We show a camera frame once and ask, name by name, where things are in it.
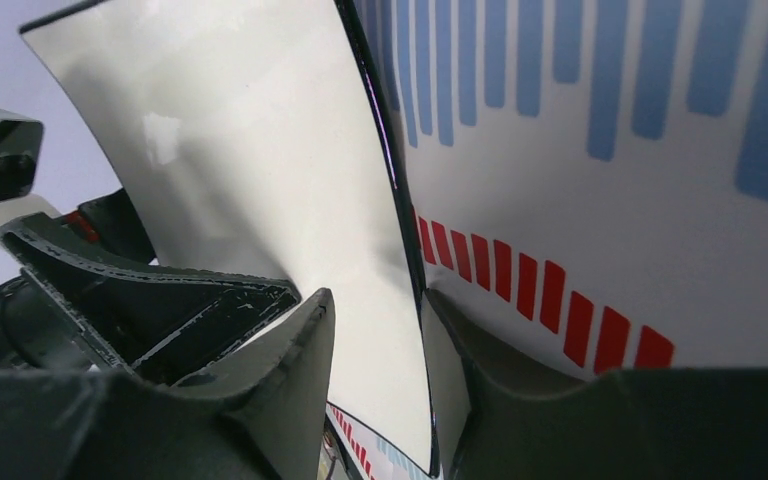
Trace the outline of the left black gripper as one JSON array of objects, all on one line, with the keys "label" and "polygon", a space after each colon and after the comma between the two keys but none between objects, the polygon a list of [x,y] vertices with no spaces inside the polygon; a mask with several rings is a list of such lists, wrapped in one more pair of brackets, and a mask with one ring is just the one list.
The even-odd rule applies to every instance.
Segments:
[{"label": "left black gripper", "polygon": [[287,280],[156,265],[123,191],[66,215],[36,195],[0,202],[0,357],[50,368],[40,341],[172,385],[299,300]]}]

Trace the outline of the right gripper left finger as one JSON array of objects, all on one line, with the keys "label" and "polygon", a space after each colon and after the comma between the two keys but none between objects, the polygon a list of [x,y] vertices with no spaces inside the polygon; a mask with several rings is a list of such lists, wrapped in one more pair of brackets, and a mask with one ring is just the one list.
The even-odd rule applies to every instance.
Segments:
[{"label": "right gripper left finger", "polygon": [[335,336],[322,288],[172,388],[0,370],[0,479],[313,479]]}]

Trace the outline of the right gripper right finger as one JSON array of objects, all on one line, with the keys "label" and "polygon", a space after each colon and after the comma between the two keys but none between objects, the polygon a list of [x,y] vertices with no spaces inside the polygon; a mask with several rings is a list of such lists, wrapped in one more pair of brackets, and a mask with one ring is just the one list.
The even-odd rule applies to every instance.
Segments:
[{"label": "right gripper right finger", "polygon": [[554,371],[427,290],[421,332],[448,479],[768,479],[768,369]]}]

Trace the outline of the white square plate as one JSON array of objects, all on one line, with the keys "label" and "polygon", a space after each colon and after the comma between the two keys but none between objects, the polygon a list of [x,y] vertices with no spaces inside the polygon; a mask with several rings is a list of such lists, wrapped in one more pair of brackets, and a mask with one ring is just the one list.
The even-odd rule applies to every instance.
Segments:
[{"label": "white square plate", "polygon": [[351,1],[81,1],[21,26],[164,265],[328,288],[328,400],[439,472],[404,164]]}]

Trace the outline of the patterned cloth napkin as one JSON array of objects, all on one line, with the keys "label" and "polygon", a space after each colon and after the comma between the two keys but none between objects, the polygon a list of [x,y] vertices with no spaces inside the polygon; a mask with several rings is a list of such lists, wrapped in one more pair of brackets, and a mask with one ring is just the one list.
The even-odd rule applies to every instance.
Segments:
[{"label": "patterned cloth napkin", "polygon": [[[579,381],[768,369],[768,1],[351,1],[425,288]],[[352,479],[448,479],[331,404]]]}]

